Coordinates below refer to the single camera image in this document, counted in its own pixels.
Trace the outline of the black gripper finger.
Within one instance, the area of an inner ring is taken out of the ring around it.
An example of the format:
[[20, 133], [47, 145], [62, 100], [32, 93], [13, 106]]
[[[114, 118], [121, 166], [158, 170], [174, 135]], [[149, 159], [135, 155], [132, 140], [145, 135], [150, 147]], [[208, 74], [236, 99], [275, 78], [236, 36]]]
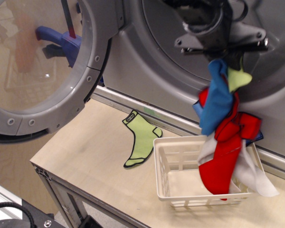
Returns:
[[229, 51], [227, 54], [227, 65], [228, 67], [239, 71], [243, 68], [243, 51]]

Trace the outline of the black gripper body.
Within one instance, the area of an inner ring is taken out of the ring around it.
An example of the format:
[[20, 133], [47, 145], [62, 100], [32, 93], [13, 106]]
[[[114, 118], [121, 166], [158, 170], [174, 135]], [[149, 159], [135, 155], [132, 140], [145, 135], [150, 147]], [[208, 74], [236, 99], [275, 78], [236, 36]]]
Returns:
[[175, 4], [185, 35], [175, 40], [184, 54], [226, 55], [229, 51], [266, 51], [269, 43], [263, 28], [243, 19], [248, 5]]

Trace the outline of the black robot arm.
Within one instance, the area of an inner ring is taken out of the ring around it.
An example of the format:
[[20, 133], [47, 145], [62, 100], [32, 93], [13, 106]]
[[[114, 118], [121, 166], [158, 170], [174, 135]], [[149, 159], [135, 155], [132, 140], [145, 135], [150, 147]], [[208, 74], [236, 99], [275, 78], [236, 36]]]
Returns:
[[229, 0], [166, 0], [165, 4], [182, 21], [186, 33], [174, 45], [185, 55], [223, 59], [230, 68], [240, 70], [246, 52], [268, 50], [266, 31], [243, 22], [248, 14], [244, 0], [238, 7]]

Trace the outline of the black robot base bottom left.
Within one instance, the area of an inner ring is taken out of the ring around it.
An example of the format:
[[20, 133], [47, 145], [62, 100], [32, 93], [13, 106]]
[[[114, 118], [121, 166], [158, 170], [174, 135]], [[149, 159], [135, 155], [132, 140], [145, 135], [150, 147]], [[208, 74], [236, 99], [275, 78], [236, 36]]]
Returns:
[[62, 228], [54, 216], [13, 201], [0, 202], [0, 228]]

